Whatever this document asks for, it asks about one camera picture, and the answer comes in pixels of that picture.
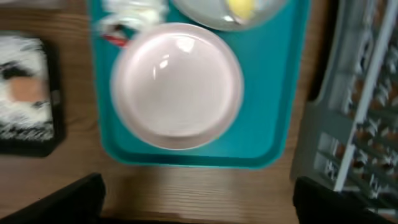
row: wooden table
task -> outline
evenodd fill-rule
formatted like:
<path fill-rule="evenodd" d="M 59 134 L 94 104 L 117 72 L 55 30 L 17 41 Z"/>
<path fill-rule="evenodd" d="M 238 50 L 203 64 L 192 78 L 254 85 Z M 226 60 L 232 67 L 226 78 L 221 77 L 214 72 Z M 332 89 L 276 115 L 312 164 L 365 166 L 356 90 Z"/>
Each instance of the wooden table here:
<path fill-rule="evenodd" d="M 102 173 L 108 194 L 103 215 L 210 223 L 298 223 L 289 171 L 303 107 L 325 45 L 329 4 L 313 1 L 283 157 L 264 170 L 124 166 L 100 144 L 88 17 L 83 0 L 62 11 L 1 9 L 0 30 L 22 30 L 60 49 L 68 136 L 46 159 L 0 157 L 0 217 L 91 172 Z"/>

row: black container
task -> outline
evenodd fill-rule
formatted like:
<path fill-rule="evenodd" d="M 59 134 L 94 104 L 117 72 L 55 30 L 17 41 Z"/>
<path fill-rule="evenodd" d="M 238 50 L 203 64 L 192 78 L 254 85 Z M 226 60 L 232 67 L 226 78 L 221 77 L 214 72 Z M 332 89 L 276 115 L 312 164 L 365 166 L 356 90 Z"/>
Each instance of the black container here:
<path fill-rule="evenodd" d="M 65 139 L 65 123 L 63 113 L 63 97 L 60 83 L 59 57 L 56 47 L 49 41 L 34 37 L 33 35 L 21 32 L 0 32 L 0 36 L 19 36 L 25 39 L 40 40 L 41 52 L 47 59 L 48 72 L 48 96 L 52 114 L 52 121 L 48 123 L 53 126 L 52 137 L 46 140 L 20 140 L 20 139 L 1 139 L 0 154 L 12 154 L 19 156 L 46 157 Z M 40 134 L 39 129 L 30 128 L 25 130 L 13 129 L 13 133 L 21 131 L 35 131 Z"/>

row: gray dish rack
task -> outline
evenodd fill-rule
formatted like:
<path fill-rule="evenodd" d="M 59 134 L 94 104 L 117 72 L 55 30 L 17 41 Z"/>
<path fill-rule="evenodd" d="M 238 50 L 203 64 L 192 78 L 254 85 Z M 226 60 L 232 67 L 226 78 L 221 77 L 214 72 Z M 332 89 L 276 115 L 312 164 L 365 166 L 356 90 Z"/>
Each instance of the gray dish rack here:
<path fill-rule="evenodd" d="M 305 107 L 290 177 L 398 211 L 397 0 L 340 0 L 327 69 Z"/>

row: yellow food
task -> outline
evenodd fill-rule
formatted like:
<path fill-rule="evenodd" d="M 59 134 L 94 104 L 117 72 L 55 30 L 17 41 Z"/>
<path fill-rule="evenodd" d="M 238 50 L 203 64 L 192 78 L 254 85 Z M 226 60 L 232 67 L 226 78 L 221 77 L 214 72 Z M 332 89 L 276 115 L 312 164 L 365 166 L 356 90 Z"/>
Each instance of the yellow food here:
<path fill-rule="evenodd" d="M 255 0 L 226 0 L 233 14 L 249 20 L 254 15 Z"/>

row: teal tray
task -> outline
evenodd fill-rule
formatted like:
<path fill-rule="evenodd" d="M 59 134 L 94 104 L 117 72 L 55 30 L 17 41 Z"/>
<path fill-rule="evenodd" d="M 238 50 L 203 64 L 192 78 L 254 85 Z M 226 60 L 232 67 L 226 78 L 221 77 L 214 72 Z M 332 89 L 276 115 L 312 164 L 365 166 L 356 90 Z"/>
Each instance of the teal tray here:
<path fill-rule="evenodd" d="M 106 16 L 101 1 L 90 1 L 95 87 L 101 140 L 108 154 L 125 164 L 258 169 L 283 153 L 299 76 L 310 0 L 290 0 L 274 18 L 245 32 L 219 35 L 236 54 L 244 75 L 244 100 L 232 127 L 219 139 L 187 151 L 148 145 L 119 120 L 109 81 L 119 48 L 102 39 L 97 22 Z M 168 22 L 195 24 L 170 3 Z"/>

